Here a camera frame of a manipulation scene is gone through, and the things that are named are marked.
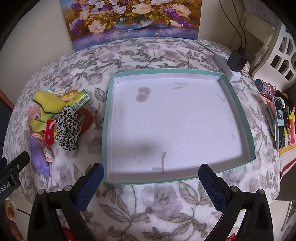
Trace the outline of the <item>green tissue pack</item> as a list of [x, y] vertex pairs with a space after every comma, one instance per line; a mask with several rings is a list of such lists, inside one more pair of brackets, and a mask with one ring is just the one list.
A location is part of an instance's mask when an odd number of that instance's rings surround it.
[[83, 89], [79, 91], [78, 94], [67, 103], [67, 106], [77, 111], [82, 106], [84, 106], [89, 100], [90, 96], [88, 92], [85, 89]]

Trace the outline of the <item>red tape roll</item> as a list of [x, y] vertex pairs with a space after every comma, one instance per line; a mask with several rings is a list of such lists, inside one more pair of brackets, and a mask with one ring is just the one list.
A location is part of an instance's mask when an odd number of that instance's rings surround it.
[[80, 108], [78, 111], [78, 123], [81, 127], [81, 132], [86, 132], [93, 123], [93, 116], [86, 108]]

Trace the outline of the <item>white power strip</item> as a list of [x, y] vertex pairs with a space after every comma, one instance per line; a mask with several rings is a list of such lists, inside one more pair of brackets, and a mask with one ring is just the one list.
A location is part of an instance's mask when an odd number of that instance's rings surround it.
[[214, 61], [217, 64], [217, 66], [222, 70], [222, 72], [226, 75], [229, 81], [238, 82], [240, 80], [241, 73], [230, 69], [230, 67], [227, 64], [227, 56], [216, 54], [214, 57]]

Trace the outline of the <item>pink striped cloth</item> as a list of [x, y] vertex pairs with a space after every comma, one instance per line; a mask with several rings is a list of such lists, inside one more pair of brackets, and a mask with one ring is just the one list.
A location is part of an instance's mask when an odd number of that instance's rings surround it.
[[28, 111], [28, 123], [29, 123], [29, 128], [31, 128], [31, 122], [33, 120], [39, 120], [41, 118], [41, 111], [40, 111], [40, 106], [36, 103], [33, 103], [33, 105], [30, 106], [29, 111]]

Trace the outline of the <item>lime green cloth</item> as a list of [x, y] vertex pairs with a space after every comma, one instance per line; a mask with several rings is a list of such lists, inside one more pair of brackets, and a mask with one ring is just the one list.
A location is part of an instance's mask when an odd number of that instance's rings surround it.
[[46, 130], [47, 120], [53, 117], [52, 114], [46, 113], [31, 113], [29, 115], [29, 124], [32, 133], [38, 133], [44, 136], [44, 131]]

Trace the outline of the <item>teal and white tray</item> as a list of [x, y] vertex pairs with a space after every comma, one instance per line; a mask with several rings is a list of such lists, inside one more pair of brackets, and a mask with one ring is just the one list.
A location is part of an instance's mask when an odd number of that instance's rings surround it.
[[155, 184], [197, 178], [255, 159], [243, 107], [220, 72], [151, 69], [115, 73], [102, 132], [104, 181]]

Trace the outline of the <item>black power adapter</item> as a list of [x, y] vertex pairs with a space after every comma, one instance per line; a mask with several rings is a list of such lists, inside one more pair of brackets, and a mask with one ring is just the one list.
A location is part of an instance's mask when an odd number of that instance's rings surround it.
[[238, 50], [233, 50], [227, 61], [227, 65], [234, 72], [240, 72], [245, 64], [247, 63], [247, 57], [239, 52]]

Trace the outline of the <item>purple paper card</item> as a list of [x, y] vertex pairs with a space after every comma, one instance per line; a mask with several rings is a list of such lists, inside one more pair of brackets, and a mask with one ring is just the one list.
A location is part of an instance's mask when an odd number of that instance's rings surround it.
[[50, 177], [50, 167], [46, 162], [45, 155], [41, 150], [41, 144], [32, 136], [29, 137], [31, 161], [35, 170], [40, 174]]

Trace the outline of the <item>white plastic basket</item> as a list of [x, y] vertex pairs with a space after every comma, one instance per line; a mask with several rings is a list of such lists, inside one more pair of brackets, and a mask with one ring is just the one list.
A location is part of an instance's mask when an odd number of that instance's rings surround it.
[[295, 83], [295, 41], [284, 24], [276, 34], [273, 47], [253, 71], [252, 79], [269, 82], [280, 91]]

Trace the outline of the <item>leopard print scrunchie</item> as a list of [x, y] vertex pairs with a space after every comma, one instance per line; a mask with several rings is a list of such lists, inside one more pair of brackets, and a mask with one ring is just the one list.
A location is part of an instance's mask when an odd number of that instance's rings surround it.
[[66, 151], [73, 151], [81, 134], [78, 113], [70, 106], [64, 106], [56, 119], [55, 141]]

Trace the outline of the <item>beige tape roll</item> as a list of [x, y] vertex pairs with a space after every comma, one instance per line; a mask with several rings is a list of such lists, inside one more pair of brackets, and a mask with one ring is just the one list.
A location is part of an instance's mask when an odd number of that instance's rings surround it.
[[5, 200], [4, 201], [4, 210], [7, 218], [10, 221], [15, 221], [16, 219], [16, 205], [13, 201]]

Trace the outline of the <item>blue face mask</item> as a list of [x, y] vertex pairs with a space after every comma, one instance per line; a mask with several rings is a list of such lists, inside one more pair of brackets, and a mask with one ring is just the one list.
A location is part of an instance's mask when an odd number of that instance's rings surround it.
[[47, 86], [45, 89], [43, 89], [44, 92], [50, 92], [50, 93], [54, 93], [56, 95], [61, 96], [63, 94], [63, 90], [62, 88], [56, 88], [53, 86]]

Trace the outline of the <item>colourful stationery pile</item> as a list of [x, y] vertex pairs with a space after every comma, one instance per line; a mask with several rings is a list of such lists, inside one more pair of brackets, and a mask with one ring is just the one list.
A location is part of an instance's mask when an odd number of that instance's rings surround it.
[[286, 94], [261, 79], [255, 85], [266, 101], [264, 113], [275, 140], [277, 150], [295, 144], [295, 106]]

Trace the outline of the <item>flower bouquet painting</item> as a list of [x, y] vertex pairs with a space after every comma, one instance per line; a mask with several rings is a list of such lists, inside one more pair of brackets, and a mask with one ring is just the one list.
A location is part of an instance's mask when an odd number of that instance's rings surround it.
[[201, 1], [88, 0], [60, 4], [75, 51], [140, 37], [198, 38]]

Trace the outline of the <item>pink floral scrunchie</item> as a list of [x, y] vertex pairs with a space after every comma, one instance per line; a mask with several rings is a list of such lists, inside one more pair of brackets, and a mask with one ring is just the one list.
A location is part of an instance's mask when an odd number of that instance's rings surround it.
[[51, 151], [51, 148], [46, 144], [44, 138], [38, 133], [33, 133], [32, 137], [40, 144], [40, 148], [45, 157], [45, 160], [49, 163], [53, 162], [54, 155]]

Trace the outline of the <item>yellow green sponge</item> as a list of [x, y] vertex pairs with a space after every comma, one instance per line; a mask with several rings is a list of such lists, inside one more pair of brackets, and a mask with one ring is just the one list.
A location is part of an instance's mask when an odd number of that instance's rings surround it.
[[46, 91], [37, 91], [33, 101], [38, 104], [44, 113], [58, 114], [67, 102], [62, 101], [56, 94]]

